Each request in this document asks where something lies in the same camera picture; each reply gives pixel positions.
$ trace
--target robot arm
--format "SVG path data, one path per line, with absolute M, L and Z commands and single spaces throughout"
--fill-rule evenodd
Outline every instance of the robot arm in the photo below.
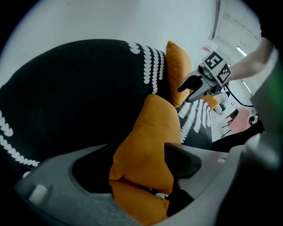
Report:
M 186 102 L 194 102 L 207 94 L 215 96 L 221 93 L 221 88 L 229 81 L 230 76 L 231 71 L 226 60 L 213 51 L 203 58 L 196 71 L 187 75 L 178 91 L 193 90 Z

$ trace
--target chair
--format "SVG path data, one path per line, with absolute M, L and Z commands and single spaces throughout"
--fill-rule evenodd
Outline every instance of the chair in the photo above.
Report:
M 239 110 L 239 113 L 236 117 L 234 117 L 231 121 L 228 122 L 229 131 L 226 132 L 224 135 L 221 136 L 224 137 L 227 133 L 231 132 L 232 134 L 242 132 L 249 128 L 249 110 L 246 108 L 241 108 Z

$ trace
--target forearm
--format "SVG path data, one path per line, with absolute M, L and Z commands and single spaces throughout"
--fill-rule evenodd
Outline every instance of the forearm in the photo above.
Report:
M 246 79 L 262 72 L 272 52 L 272 43 L 266 38 L 261 38 L 260 44 L 254 52 L 230 67 L 229 81 Z

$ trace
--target black bedding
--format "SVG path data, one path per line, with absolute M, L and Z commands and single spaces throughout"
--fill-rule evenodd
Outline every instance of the black bedding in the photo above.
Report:
M 19 178 L 58 154 L 118 146 L 151 93 L 170 101 L 165 54 L 154 48 L 97 39 L 49 50 L 0 89 L 2 167 Z M 201 106 L 206 110 L 198 115 L 207 112 L 206 103 Z M 190 116 L 195 106 L 187 107 L 178 109 L 184 144 L 210 148 L 210 127 L 204 127 L 204 117 Z

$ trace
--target black pants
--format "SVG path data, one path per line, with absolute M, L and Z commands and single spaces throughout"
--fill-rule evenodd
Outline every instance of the black pants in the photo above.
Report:
M 247 130 L 223 137 L 217 141 L 214 141 L 211 145 L 213 151 L 229 152 L 230 149 L 237 145 L 243 145 L 246 141 L 255 134 L 262 133 L 264 126 L 260 120 L 252 125 Z

